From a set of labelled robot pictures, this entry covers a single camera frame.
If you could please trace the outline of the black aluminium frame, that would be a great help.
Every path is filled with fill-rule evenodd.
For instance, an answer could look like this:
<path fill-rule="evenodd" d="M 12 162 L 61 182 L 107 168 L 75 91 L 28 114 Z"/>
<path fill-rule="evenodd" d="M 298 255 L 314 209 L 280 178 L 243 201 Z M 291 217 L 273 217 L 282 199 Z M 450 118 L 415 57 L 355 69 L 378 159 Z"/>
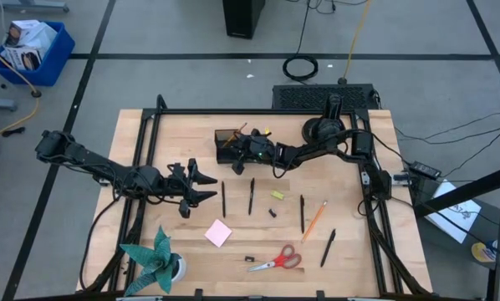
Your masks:
<path fill-rule="evenodd" d="M 407 188 L 397 186 L 392 199 L 377 211 L 362 205 L 366 188 L 361 182 L 362 167 L 333 155 L 303 163 L 294 171 L 282 172 L 251 163 L 238 176 L 229 165 L 216 159 L 214 131 L 238 129 L 245 132 L 269 128 L 274 141 L 286 145 L 303 143 L 304 123 L 313 111 L 288 110 L 179 110 L 167 109 L 158 121 L 151 110 L 122 110 L 110 149 L 110 159 L 122 165 L 134 157 L 151 163 L 162 174 L 174 162 L 195 158 L 199 170 L 217 179 L 210 191 L 217 194 L 181 217 L 175 204 L 145 204 L 139 242 L 150 247 L 162 226 L 171 238 L 171 249 L 186 260 L 185 277 L 174 284 L 171 294 L 191 296 L 200 289 L 207 297 L 378 297 L 415 292 L 398 274 L 384 250 L 370 235 L 377 225 L 393 241 L 396 256 L 423 292 L 431 291 L 416 216 Z M 253 210 L 247 213 L 250 183 L 255 178 Z M 222 217 L 221 182 L 225 183 L 226 218 Z M 279 200 L 272 191 L 284 194 Z M 299 197 L 304 195 L 305 231 L 322 203 L 328 201 L 307 241 L 301 243 Z M 273 209 L 273 218 L 268 210 Z M 221 247 L 204 234 L 219 219 L 232 229 Z M 320 261 L 336 229 L 336 237 L 325 265 Z M 250 267 L 272 261 L 287 244 L 302 257 L 296 268 L 268 268 L 249 272 Z M 245 256 L 255 262 L 245 262 Z"/>

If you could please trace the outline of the orange pencil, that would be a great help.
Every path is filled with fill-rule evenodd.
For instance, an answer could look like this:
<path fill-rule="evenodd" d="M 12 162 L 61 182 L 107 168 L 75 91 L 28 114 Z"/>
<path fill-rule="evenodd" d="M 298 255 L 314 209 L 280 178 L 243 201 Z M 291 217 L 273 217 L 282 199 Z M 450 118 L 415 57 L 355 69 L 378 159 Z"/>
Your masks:
<path fill-rule="evenodd" d="M 309 225 L 309 228 L 308 230 L 305 232 L 305 234 L 303 235 L 303 238 L 301 240 L 301 243 L 305 243 L 310 235 L 310 233 L 313 231 L 317 221 L 319 220 L 320 216 L 322 215 L 324 209 L 326 208 L 327 206 L 327 203 L 328 201 L 324 201 L 322 203 L 322 205 L 320 206 L 320 208 L 318 209 L 318 211 L 316 212 L 315 216 L 314 216 L 314 219 L 312 220 L 312 222 L 310 223 Z"/>
<path fill-rule="evenodd" d="M 231 141 L 235 140 L 239 134 L 241 134 L 242 129 L 247 125 L 247 122 L 243 123 L 237 130 L 234 130 L 232 135 L 227 139 L 225 145 L 229 144 Z"/>

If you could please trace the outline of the green leafy plant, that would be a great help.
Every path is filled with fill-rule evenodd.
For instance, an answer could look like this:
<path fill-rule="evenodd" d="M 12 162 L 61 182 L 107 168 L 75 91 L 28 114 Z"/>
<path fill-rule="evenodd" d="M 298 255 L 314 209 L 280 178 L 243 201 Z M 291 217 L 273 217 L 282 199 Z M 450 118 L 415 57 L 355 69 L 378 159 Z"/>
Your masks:
<path fill-rule="evenodd" d="M 120 244 L 120 249 L 143 267 L 138 278 L 125 290 L 125 297 L 153 283 L 157 283 L 165 293 L 171 292 L 172 274 L 181 256 L 171 251 L 171 238 L 165 234 L 162 226 L 159 226 L 153 249 L 135 244 Z"/>

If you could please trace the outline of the black mesh desk organizer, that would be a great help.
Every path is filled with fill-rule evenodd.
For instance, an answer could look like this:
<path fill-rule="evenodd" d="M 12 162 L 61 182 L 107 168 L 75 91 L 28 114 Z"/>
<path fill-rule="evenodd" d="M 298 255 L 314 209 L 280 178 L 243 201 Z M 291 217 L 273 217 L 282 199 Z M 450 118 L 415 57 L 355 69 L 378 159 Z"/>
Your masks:
<path fill-rule="evenodd" d="M 216 155 L 218 164 L 228 164 L 235 161 L 232 153 L 232 142 L 225 145 L 227 139 L 232 135 L 235 129 L 215 130 L 214 142 L 216 145 Z"/>

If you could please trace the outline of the yellow round object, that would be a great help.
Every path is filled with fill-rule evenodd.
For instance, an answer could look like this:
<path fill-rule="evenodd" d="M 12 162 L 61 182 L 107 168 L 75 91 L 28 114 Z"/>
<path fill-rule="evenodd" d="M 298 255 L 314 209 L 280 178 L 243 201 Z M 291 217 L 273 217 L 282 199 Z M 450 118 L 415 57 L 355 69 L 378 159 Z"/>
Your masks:
<path fill-rule="evenodd" d="M 472 244 L 472 256 L 480 263 L 495 263 L 497 258 L 497 240 L 486 243 L 475 242 Z"/>

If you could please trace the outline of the blue plastic bin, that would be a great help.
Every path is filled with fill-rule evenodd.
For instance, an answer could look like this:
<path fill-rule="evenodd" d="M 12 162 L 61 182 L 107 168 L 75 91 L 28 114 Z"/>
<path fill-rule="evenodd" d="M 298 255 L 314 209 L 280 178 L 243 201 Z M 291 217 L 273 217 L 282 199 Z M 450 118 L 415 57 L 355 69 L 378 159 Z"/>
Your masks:
<path fill-rule="evenodd" d="M 47 52 L 40 53 L 42 59 L 40 67 L 34 71 L 15 69 L 0 54 L 0 75 L 12 84 L 32 84 L 34 86 L 53 86 L 59 78 L 66 62 L 71 55 L 75 41 L 69 35 L 65 25 L 61 22 L 47 23 L 57 31 L 57 36 Z M 0 53 L 6 48 L 4 44 L 0 46 Z"/>

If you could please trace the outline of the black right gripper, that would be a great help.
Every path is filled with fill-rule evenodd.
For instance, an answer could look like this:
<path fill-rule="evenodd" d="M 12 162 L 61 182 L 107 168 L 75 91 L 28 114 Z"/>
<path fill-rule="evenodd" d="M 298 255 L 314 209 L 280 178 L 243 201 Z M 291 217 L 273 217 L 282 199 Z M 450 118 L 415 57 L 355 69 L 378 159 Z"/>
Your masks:
<path fill-rule="evenodd" d="M 232 153 L 235 161 L 232 170 L 240 176 L 246 162 L 271 165 L 275 155 L 275 144 L 258 129 L 252 129 L 249 135 L 239 134 L 232 141 Z"/>

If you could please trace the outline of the white printed carton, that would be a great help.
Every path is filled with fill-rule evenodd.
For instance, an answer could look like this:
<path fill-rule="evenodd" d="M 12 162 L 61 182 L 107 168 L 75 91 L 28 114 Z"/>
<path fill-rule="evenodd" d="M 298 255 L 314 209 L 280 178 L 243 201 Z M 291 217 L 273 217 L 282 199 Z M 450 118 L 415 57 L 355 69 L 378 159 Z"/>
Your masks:
<path fill-rule="evenodd" d="M 0 54 L 18 70 L 34 71 L 42 64 L 39 52 L 35 48 L 6 47 Z"/>
<path fill-rule="evenodd" d="M 4 45 L 9 48 L 34 48 L 40 53 L 49 50 L 57 31 L 38 20 L 17 20 L 9 25 Z"/>

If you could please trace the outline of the white paper sheet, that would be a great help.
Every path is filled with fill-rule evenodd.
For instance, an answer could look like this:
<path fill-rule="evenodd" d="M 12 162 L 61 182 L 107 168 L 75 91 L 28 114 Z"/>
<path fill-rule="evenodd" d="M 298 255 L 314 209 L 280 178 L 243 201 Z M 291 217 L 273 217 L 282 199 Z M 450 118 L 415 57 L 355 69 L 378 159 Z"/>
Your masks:
<path fill-rule="evenodd" d="M 476 202 L 468 200 L 431 213 L 425 219 L 458 243 L 463 243 L 480 211 L 481 207 Z"/>

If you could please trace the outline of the red grey scissors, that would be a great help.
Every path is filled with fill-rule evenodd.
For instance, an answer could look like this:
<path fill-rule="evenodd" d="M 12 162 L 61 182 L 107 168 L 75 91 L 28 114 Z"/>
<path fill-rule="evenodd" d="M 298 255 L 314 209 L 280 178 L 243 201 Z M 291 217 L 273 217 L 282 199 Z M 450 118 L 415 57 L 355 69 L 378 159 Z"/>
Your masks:
<path fill-rule="evenodd" d="M 272 261 L 250 267 L 249 272 L 256 272 L 268 268 L 296 268 L 302 262 L 302 257 L 295 252 L 294 246 L 287 244 L 283 247 L 281 253 Z"/>

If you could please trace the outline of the black power adapter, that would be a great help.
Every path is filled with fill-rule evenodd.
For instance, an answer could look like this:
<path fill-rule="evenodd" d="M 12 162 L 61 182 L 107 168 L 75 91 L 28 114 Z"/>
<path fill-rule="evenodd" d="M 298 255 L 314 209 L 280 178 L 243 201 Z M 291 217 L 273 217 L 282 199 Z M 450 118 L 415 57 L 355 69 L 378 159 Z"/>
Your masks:
<path fill-rule="evenodd" d="M 410 163 L 409 171 L 432 180 L 437 180 L 441 175 L 441 171 L 437 170 L 434 167 L 423 164 L 419 161 L 414 161 L 413 163 Z"/>

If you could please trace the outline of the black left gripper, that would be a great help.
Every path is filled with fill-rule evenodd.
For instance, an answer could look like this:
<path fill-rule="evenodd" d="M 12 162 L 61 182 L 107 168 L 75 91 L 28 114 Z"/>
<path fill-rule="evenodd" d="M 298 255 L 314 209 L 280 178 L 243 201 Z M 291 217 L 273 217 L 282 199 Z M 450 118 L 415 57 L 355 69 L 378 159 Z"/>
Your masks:
<path fill-rule="evenodd" d="M 182 197 L 178 211 L 183 218 L 188 219 L 190 217 L 191 206 L 198 206 L 200 202 L 217 194 L 216 191 L 191 191 L 186 179 L 185 168 L 180 163 L 169 164 L 167 168 L 171 172 L 171 189 L 178 190 Z M 217 183 L 217 179 L 199 172 L 195 158 L 189 159 L 187 170 L 191 182 L 195 182 L 198 185 Z"/>

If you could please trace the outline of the black computer tower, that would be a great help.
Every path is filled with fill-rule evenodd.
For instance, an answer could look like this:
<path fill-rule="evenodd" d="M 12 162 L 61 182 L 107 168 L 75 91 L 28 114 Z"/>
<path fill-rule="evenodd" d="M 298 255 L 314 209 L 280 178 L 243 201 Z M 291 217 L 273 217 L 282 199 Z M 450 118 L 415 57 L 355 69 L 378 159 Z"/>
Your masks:
<path fill-rule="evenodd" d="M 227 36 L 252 39 L 266 0 L 222 0 Z"/>

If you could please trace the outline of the black perforated metal case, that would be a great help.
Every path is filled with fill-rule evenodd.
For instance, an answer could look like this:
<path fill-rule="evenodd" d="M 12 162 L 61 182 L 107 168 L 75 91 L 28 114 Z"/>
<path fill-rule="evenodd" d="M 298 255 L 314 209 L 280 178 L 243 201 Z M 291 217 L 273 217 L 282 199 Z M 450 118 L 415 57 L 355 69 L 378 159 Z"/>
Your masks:
<path fill-rule="evenodd" d="M 372 84 L 275 85 L 272 108 L 321 110 L 332 94 L 342 98 L 343 111 L 380 108 L 380 96 Z"/>

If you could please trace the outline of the pink sticky note pad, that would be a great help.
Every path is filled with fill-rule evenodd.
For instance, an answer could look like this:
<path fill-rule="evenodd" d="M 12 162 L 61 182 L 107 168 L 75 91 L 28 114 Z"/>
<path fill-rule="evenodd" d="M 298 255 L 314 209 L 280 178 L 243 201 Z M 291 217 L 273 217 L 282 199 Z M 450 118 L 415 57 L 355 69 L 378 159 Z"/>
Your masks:
<path fill-rule="evenodd" d="M 226 224 L 216 219 L 213 224 L 207 229 L 204 237 L 214 246 L 221 247 L 224 242 L 231 236 L 232 229 Z"/>

